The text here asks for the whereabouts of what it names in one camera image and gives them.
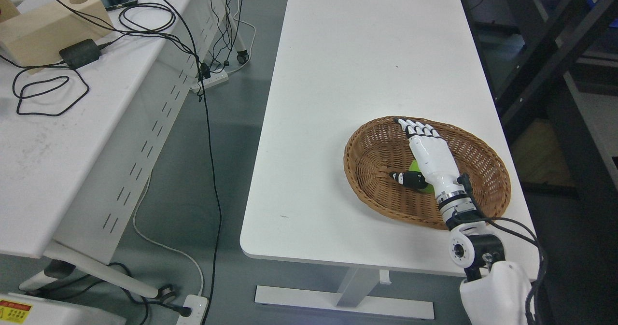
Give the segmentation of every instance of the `power strip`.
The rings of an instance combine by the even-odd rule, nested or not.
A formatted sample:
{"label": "power strip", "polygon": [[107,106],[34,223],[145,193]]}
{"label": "power strip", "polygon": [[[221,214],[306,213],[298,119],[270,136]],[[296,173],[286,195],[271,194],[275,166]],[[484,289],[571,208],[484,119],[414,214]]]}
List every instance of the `power strip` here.
{"label": "power strip", "polygon": [[201,325],[206,315],[206,307],[208,305],[208,299],[202,296],[187,295],[185,298],[184,307],[191,308],[190,316],[178,316],[176,325]]}
{"label": "power strip", "polygon": [[[229,80],[229,77],[225,70],[221,70],[221,72],[217,73],[211,72],[210,78],[204,79],[204,88],[207,89],[208,87],[225,83],[227,80]],[[201,85],[199,85],[199,83],[195,83],[195,85],[191,86],[191,92],[198,93],[199,91],[201,91]]]}

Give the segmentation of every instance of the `white table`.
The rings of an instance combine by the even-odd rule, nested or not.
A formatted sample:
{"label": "white table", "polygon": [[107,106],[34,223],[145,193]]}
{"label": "white table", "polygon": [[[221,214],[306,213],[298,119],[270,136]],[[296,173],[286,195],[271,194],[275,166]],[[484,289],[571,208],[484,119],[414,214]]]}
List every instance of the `white table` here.
{"label": "white table", "polygon": [[[348,138],[389,115],[450,123],[487,142],[512,183],[504,216],[532,227],[460,0],[288,0],[241,247],[260,259],[348,266],[344,284],[367,276],[355,296],[343,285],[342,299],[258,287],[256,301],[344,309],[388,281],[379,270],[464,275],[449,258],[447,231],[384,217],[347,182]],[[535,248],[497,235],[534,279]],[[306,302],[284,301],[291,295]],[[392,315],[433,318],[417,306]]]}
{"label": "white table", "polygon": [[[26,0],[20,10],[50,1]],[[203,59],[220,35],[211,3],[223,21],[223,0],[168,1],[184,16]],[[112,11],[110,17],[122,28],[119,13]],[[128,14],[147,28],[169,19],[163,11]],[[190,44],[179,21],[166,32]],[[118,36],[112,33],[97,43]],[[24,77],[36,81],[47,71]],[[104,264],[197,81],[194,58],[161,38],[124,37],[104,49],[99,61],[79,69],[90,93],[59,117],[15,113],[11,82],[16,72],[0,61],[0,253],[60,259],[106,279],[113,270]],[[22,109],[59,112],[80,92],[83,87],[74,78],[68,88],[28,100]],[[142,296],[156,296],[154,288],[119,274],[114,278]]]}

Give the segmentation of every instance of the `yellow sticker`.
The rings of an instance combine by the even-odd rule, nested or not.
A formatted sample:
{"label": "yellow sticker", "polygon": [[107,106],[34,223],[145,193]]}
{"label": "yellow sticker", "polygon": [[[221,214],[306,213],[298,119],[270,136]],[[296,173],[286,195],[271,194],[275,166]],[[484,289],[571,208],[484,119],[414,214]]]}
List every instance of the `yellow sticker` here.
{"label": "yellow sticker", "polygon": [[23,324],[31,309],[32,305],[0,299],[0,320]]}

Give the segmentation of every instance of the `wooden block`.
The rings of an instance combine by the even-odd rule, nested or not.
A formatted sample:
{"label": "wooden block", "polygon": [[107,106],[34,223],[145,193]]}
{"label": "wooden block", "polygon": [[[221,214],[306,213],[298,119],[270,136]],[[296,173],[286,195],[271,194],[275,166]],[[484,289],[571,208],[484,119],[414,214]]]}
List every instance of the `wooden block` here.
{"label": "wooden block", "polygon": [[[103,20],[88,16],[97,24],[107,27],[112,24],[101,0],[60,1],[76,11]],[[60,61],[58,52],[62,48],[85,39],[96,41],[110,32],[53,1],[0,23],[0,46],[22,66],[47,65]]]}
{"label": "wooden block", "polygon": [[4,22],[16,15],[19,15],[19,10],[17,10],[11,0],[0,0],[0,22]]}

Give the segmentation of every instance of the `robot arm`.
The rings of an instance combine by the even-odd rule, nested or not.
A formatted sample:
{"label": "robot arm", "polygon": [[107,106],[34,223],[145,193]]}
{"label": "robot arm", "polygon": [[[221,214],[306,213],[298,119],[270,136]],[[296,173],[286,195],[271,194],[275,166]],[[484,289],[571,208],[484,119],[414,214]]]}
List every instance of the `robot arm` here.
{"label": "robot arm", "polygon": [[[431,184],[442,219],[450,230],[449,254],[466,279],[460,293],[473,325],[526,325],[525,299],[531,285],[518,264],[506,261],[501,240],[460,183],[459,169],[446,140],[431,125],[395,119],[406,133],[424,180]],[[405,185],[401,173],[391,177]],[[488,276],[481,277],[480,269]]]}

